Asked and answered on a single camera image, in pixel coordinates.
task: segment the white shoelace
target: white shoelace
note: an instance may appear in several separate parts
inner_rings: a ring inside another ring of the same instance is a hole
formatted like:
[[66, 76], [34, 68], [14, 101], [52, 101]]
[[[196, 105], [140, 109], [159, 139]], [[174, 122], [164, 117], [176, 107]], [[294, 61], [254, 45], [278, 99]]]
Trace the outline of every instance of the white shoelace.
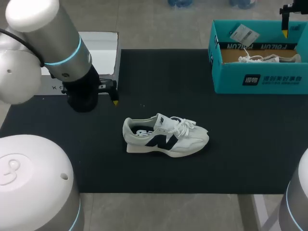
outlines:
[[184, 135], [185, 137], [188, 136], [189, 134], [189, 129], [193, 129], [194, 126], [196, 125], [196, 122], [188, 119], [182, 119], [178, 118], [181, 120], [181, 122], [176, 121], [177, 123], [174, 126], [174, 129], [169, 131], [168, 133], [174, 133], [176, 132], [178, 136]]
[[249, 53], [246, 51], [247, 53], [247, 56], [245, 57], [239, 57], [239, 62], [241, 63], [260, 63], [262, 62], [262, 60], [260, 59], [263, 59], [263, 57], [261, 55], [255, 55], [255, 56], [252, 56], [250, 57]]

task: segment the black work surface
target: black work surface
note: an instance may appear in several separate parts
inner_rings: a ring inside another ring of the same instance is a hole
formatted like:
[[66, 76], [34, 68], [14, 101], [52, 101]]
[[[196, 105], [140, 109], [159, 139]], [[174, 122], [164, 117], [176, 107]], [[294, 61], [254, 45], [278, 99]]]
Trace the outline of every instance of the black work surface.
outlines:
[[[78, 114], [65, 96], [37, 96], [10, 108], [0, 135], [60, 145], [84, 193], [283, 193], [308, 147], [308, 96], [215, 94], [206, 50], [123, 50], [119, 79], [118, 107], [100, 96]], [[125, 118], [156, 113], [196, 121], [207, 148], [184, 158], [126, 153]]]

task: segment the logo on box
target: logo on box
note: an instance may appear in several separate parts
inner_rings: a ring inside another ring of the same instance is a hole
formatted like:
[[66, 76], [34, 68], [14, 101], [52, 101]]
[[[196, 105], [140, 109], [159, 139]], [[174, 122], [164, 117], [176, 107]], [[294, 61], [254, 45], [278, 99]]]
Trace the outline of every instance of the logo on box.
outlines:
[[259, 83], [261, 75], [245, 75], [243, 86], [256, 86]]

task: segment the white robotic arm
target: white robotic arm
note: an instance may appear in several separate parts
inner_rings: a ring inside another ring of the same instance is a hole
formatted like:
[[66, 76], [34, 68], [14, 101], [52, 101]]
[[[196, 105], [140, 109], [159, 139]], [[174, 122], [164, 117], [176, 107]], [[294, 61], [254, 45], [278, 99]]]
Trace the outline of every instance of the white robotic arm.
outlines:
[[[23, 35], [7, 28], [23, 39]], [[41, 68], [38, 58], [13, 38], [0, 34], [0, 100], [24, 103], [39, 90]]]
[[63, 82], [75, 111], [93, 110], [99, 92], [109, 93], [117, 104], [116, 82], [105, 80], [108, 87], [99, 89], [102, 81], [91, 54], [59, 0], [11, 0], [6, 20], [7, 30], [17, 37], [0, 30], [0, 100], [29, 100], [39, 89], [40, 67], [45, 66]]

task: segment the sneaker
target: sneaker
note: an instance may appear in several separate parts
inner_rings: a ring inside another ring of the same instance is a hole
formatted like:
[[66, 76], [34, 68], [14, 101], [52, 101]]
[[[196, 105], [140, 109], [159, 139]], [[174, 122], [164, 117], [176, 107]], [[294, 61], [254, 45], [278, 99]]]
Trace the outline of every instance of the sneaker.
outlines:
[[127, 118], [123, 137], [128, 153], [163, 152], [171, 157], [191, 155], [208, 143], [207, 130], [196, 122], [162, 114], [149, 119]]
[[299, 54], [294, 55], [291, 58], [280, 57], [276, 54], [271, 54], [267, 57], [262, 57], [261, 55], [255, 55], [250, 57], [249, 53], [246, 51], [247, 55], [245, 57], [239, 57], [240, 63], [301, 63], [301, 57]]

